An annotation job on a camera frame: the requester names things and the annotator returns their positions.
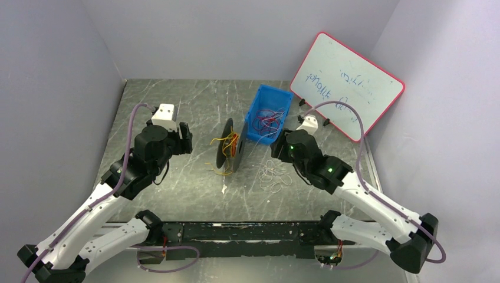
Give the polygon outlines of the blue plastic bin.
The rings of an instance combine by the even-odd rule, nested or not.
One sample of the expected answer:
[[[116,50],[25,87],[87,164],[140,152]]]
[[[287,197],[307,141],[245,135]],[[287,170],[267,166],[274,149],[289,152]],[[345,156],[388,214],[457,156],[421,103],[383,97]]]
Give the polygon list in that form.
[[[270,145],[281,132],[289,113],[293,93],[262,84],[247,112],[247,138]]]

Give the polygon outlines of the grey perforated cable spool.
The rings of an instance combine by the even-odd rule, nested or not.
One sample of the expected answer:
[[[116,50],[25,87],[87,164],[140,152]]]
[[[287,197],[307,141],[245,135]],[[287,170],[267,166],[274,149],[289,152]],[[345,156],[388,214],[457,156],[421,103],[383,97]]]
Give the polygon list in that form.
[[[222,171],[216,172],[217,175],[227,176],[238,171],[242,161],[247,135],[247,122],[244,122],[241,132],[238,133],[234,129],[233,119],[227,119],[221,136],[212,139],[210,142],[211,144],[214,142],[218,143],[215,170],[222,169]]]

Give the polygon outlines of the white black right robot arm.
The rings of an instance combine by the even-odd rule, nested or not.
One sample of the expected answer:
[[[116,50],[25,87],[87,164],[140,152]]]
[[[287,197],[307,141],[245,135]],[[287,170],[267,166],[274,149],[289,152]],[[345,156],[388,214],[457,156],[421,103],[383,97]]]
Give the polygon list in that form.
[[[430,262],[428,256],[437,244],[437,217],[413,212],[374,189],[348,163],[324,154],[306,130],[285,129],[270,148],[273,158],[292,164],[309,185],[351,203],[373,220],[358,221],[330,210],[318,224],[332,237],[380,251],[413,274]]]

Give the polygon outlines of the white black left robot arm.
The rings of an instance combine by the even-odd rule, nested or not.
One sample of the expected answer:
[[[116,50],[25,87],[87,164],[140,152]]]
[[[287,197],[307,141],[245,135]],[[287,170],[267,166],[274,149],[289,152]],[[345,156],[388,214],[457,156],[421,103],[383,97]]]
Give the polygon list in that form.
[[[38,244],[17,253],[27,275],[38,282],[82,282],[97,266],[134,246],[169,239],[166,225],[150,210],[142,210],[125,225],[101,237],[96,232],[115,212],[153,185],[169,168],[170,158],[193,150],[193,135],[185,122],[149,122],[136,136],[128,136],[126,150],[102,176],[77,211]]]

